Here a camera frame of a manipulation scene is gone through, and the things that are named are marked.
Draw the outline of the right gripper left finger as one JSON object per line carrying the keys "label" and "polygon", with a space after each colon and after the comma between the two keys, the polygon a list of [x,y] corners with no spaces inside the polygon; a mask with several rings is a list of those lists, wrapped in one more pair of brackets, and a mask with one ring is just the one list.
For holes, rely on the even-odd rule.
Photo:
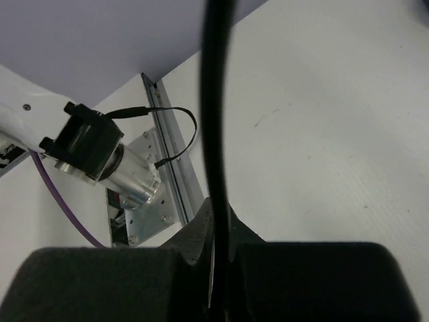
{"label": "right gripper left finger", "polygon": [[213,212],[210,197],[205,198],[194,218],[160,249],[175,250],[191,266],[212,264],[213,248]]}

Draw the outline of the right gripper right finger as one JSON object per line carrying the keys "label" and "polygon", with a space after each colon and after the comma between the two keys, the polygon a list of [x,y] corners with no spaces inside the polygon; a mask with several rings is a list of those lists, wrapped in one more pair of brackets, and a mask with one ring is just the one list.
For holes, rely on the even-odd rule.
{"label": "right gripper right finger", "polygon": [[265,240],[238,218],[231,205],[229,206],[229,214],[229,261],[260,262],[262,251],[267,248]]}

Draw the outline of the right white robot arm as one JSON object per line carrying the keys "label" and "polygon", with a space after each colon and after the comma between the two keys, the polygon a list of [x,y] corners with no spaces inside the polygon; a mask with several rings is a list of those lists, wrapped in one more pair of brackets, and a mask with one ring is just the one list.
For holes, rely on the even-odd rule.
{"label": "right white robot arm", "polygon": [[75,218],[42,166],[39,155],[85,182],[119,193],[130,209],[159,205],[164,185],[159,169],[181,157],[156,162],[137,155],[122,142],[117,119],[147,116],[166,107],[129,107],[101,113],[46,90],[1,67],[1,134],[29,151],[59,206],[98,250],[100,244]]}

